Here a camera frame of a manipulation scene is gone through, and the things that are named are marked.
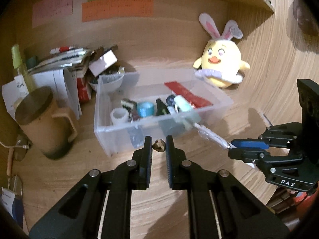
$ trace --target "plastic storage bin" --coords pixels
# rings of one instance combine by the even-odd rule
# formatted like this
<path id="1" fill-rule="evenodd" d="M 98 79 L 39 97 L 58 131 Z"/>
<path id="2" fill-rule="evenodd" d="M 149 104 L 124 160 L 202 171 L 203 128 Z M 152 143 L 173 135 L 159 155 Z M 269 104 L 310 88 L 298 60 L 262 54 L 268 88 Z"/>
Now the plastic storage bin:
<path id="1" fill-rule="evenodd" d="M 172 94 L 164 83 L 177 81 L 193 94 L 201 96 L 212 106 L 195 109 L 191 112 L 179 112 L 175 115 L 153 116 L 133 123 L 112 125 L 110 114 L 114 108 L 121 107 L 121 100 L 128 98 L 136 102 L 151 101 L 155 104 L 160 98 L 165 102 Z M 95 103 L 94 133 L 108 156 L 142 147 L 145 136 L 163 139 L 168 135 L 179 136 L 192 128 L 191 121 L 200 119 L 199 123 L 212 125 L 222 119 L 232 105 L 232 99 L 222 90 L 211 86 L 194 76 L 193 69 L 143 69 L 128 72 L 121 78 L 114 92 L 110 93 L 107 77 L 101 75 Z"/>

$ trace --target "mug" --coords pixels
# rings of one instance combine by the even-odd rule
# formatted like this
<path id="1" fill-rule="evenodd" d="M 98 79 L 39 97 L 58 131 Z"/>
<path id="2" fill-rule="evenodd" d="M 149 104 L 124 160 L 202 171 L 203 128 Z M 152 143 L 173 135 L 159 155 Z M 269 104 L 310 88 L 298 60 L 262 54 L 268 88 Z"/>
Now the mug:
<path id="1" fill-rule="evenodd" d="M 74 112 L 58 108 L 48 86 L 27 95 L 18 105 L 15 119 L 33 145 L 50 159 L 64 156 L 78 135 Z"/>

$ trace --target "white cylinder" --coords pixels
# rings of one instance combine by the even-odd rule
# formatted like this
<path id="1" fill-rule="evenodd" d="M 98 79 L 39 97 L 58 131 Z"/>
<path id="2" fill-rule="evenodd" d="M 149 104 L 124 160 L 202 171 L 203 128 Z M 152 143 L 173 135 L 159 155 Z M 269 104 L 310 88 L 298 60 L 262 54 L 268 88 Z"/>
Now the white cylinder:
<path id="1" fill-rule="evenodd" d="M 129 112 L 124 108 L 115 108 L 111 112 L 111 120 L 113 125 L 126 123 L 129 121 Z"/>

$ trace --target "plush toy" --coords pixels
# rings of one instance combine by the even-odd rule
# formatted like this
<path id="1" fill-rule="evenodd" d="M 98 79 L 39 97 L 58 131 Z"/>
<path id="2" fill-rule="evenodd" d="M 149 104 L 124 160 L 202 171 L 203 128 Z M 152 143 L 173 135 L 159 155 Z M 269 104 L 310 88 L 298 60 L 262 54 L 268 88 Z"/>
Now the plush toy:
<path id="1" fill-rule="evenodd" d="M 213 39 L 208 41 L 203 56 L 193 65 L 197 70 L 195 75 L 207 77 L 214 85 L 225 88 L 242 82 L 239 70 L 250 69 L 245 61 L 241 60 L 241 53 L 237 45 L 231 41 L 233 37 L 242 38 L 242 32 L 237 22 L 227 22 L 222 35 L 219 34 L 214 20 L 206 13 L 199 16 L 199 21 Z"/>

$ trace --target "mug lid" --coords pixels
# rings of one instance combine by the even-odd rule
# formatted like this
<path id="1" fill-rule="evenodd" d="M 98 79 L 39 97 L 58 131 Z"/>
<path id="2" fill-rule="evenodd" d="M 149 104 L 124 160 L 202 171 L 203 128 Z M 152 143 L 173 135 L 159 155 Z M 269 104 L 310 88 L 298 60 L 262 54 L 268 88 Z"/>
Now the mug lid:
<path id="1" fill-rule="evenodd" d="M 43 86 L 29 93 L 18 105 L 14 117 L 19 125 L 27 125 L 37 119 L 50 105 L 53 93 Z"/>

